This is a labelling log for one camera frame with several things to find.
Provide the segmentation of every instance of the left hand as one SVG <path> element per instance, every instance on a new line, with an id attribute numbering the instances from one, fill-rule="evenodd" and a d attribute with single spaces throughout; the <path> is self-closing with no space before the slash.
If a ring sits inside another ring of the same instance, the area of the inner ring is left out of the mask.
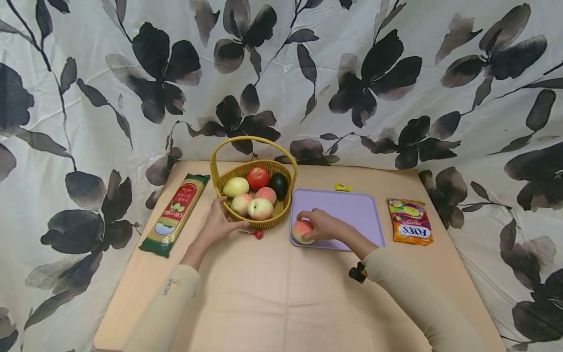
<path id="1" fill-rule="evenodd" d="M 211 204 L 211 209 L 207 214 L 207 219 L 199 235 L 197 241 L 200 241 L 206 247 L 211 246 L 220 240 L 226 238 L 228 234 L 234 230 L 244 229 L 249 226 L 248 221 L 237 221 L 230 222 L 225 216 L 225 209 L 223 208 L 223 202 L 227 200 L 227 197 L 219 197 L 213 201 Z"/>

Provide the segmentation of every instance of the pasta package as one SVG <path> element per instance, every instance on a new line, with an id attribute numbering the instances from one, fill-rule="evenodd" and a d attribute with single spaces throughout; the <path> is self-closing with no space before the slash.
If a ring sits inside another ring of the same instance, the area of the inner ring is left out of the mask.
<path id="1" fill-rule="evenodd" d="M 192 175 L 190 173 L 186 175 L 170 204 L 141 243 L 140 250 L 166 258 L 170 256 L 170 250 L 174 247 L 174 243 L 176 243 L 187 218 L 190 217 L 191 211 L 198 202 L 209 178 L 209 175 Z"/>
<path id="2" fill-rule="evenodd" d="M 388 198 L 393 240 L 427 246 L 434 242 L 425 204 L 417 200 Z"/>

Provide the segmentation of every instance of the white fabric backdrop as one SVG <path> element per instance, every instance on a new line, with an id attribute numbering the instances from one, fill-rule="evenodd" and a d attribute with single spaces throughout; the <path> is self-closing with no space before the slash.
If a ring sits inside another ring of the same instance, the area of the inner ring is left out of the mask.
<path id="1" fill-rule="evenodd" d="M 88 351 L 175 161 L 244 134 L 415 167 L 507 348 L 561 350 L 563 5 L 249 2 L 0 2 L 0 352 Z"/>

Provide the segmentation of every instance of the table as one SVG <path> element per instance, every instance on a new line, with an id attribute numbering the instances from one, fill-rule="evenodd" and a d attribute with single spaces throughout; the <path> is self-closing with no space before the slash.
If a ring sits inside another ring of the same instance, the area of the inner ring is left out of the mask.
<path id="1" fill-rule="evenodd" d="M 219 173 L 238 165 L 218 162 Z M 182 161 L 173 168 L 139 243 L 168 205 L 187 173 L 210 174 L 209 163 Z M 440 289 L 467 317 L 487 351 L 504 351 L 477 290 L 416 171 L 300 166 L 297 188 L 371 194 L 387 247 Z M 135 249 L 94 339 L 95 351 L 121 351 L 141 314 L 202 227 L 216 192 L 210 181 L 169 259 Z M 386 198 L 426 202 L 434 243 L 393 242 Z M 288 239 L 289 216 L 264 239 L 233 233 L 213 247 L 200 274 L 202 287 L 184 312 L 172 352 L 430 351 L 422 332 L 378 285 L 348 277 L 351 252 L 301 248 Z"/>

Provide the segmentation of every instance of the hand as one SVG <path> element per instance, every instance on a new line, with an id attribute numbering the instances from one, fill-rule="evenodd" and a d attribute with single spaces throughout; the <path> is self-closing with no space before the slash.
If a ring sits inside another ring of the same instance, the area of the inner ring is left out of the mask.
<path id="1" fill-rule="evenodd" d="M 343 241 L 347 234 L 356 231 L 353 226 L 328 215 L 327 212 L 321 209 L 313 208 L 312 211 L 302 211 L 297 215 L 297 220 L 301 220 L 304 217 L 309 219 L 315 227 L 311 232 L 303 236 L 303 239 L 307 241 L 330 239 Z"/>
<path id="2" fill-rule="evenodd" d="M 226 238 L 234 230 L 244 229 L 249 225 L 248 221 L 231 222 L 227 219 L 225 216 L 226 210 L 223 207 L 223 202 L 226 200 L 227 197 L 223 196 L 213 201 L 205 224 L 203 224 L 196 238 L 197 241 L 204 243 L 207 247 Z"/>

